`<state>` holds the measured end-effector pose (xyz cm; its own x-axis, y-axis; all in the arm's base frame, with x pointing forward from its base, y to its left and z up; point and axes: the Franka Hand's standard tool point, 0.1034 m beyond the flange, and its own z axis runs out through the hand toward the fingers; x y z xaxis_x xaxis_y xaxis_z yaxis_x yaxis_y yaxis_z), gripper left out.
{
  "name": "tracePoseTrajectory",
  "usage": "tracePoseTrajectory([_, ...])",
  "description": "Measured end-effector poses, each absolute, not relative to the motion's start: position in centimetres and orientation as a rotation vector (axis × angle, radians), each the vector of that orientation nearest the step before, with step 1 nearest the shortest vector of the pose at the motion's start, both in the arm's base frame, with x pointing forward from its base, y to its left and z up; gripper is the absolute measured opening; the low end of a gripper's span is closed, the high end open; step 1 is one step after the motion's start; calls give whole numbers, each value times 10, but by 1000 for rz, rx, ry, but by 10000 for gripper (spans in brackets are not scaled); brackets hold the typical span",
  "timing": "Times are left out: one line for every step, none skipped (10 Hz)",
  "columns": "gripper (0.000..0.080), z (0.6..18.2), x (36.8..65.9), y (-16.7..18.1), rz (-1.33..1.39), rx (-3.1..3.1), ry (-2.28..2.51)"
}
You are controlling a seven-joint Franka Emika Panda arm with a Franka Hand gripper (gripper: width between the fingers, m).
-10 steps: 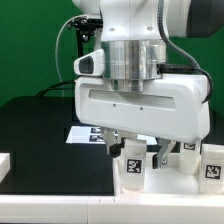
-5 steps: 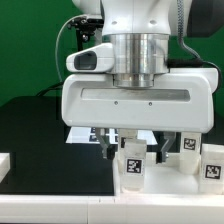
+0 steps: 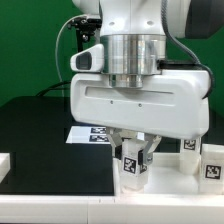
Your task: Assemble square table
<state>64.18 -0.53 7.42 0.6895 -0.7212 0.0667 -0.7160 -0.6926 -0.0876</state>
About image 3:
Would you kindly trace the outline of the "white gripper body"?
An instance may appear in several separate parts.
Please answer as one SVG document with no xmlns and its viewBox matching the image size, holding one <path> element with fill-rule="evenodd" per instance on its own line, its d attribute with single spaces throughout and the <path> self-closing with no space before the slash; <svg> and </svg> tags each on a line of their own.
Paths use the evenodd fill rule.
<svg viewBox="0 0 224 224">
<path fill-rule="evenodd" d="M 196 139 L 209 129 L 208 89 L 202 70 L 164 70 L 146 76 L 140 89 L 114 88 L 107 75 L 81 73 L 71 82 L 70 107 L 78 122 Z"/>
</svg>

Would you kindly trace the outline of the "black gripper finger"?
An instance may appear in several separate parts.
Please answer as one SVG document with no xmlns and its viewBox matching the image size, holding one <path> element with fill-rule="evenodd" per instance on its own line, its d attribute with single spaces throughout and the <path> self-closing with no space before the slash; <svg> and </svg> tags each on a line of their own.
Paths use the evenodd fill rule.
<svg viewBox="0 0 224 224">
<path fill-rule="evenodd" d="M 143 145 L 138 152 L 138 164 L 150 165 L 153 162 L 153 152 L 161 142 L 162 137 L 159 135 L 146 134 L 144 136 Z"/>
<path fill-rule="evenodd" d="M 122 137 L 121 130 L 116 128 L 107 128 L 106 135 L 112 146 L 112 156 L 117 159 L 122 158 Z"/>
</svg>

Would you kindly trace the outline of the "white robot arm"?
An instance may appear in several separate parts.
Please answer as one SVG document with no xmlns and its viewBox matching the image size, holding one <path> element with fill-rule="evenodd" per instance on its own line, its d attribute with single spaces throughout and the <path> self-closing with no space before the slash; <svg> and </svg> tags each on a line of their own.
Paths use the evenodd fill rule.
<svg viewBox="0 0 224 224">
<path fill-rule="evenodd" d="M 75 54 L 70 65 L 73 117 L 102 125 L 116 157 L 124 155 L 125 131 L 134 160 L 148 165 L 163 137 L 195 140 L 209 128 L 211 70 L 193 56 L 170 61 L 166 43 L 207 39 L 224 27 L 224 0 L 73 0 L 100 22 L 99 41 Z"/>
</svg>

